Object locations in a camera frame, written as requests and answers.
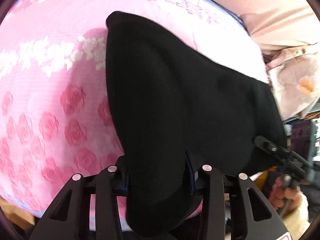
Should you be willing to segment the person right hand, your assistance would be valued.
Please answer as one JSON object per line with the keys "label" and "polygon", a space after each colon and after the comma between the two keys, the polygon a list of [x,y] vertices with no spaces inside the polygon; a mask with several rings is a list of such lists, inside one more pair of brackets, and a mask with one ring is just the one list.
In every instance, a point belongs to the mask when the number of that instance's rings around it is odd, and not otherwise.
{"label": "person right hand", "polygon": [[302,201],[302,192],[300,191],[299,187],[297,187],[296,189],[292,189],[289,187],[284,189],[282,188],[283,183],[283,177],[278,177],[275,180],[268,201],[274,207],[275,210],[278,210],[279,208],[284,207],[285,199],[290,200],[291,204],[287,208],[287,213],[291,213],[300,205]]}

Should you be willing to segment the cream sleeve forearm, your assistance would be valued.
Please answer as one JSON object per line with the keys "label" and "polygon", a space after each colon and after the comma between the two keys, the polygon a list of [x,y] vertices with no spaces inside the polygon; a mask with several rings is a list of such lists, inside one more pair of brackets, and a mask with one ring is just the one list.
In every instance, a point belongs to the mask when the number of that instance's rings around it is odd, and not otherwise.
{"label": "cream sleeve forearm", "polygon": [[310,226],[308,205],[307,197],[302,194],[299,206],[282,218],[293,240],[298,240]]}

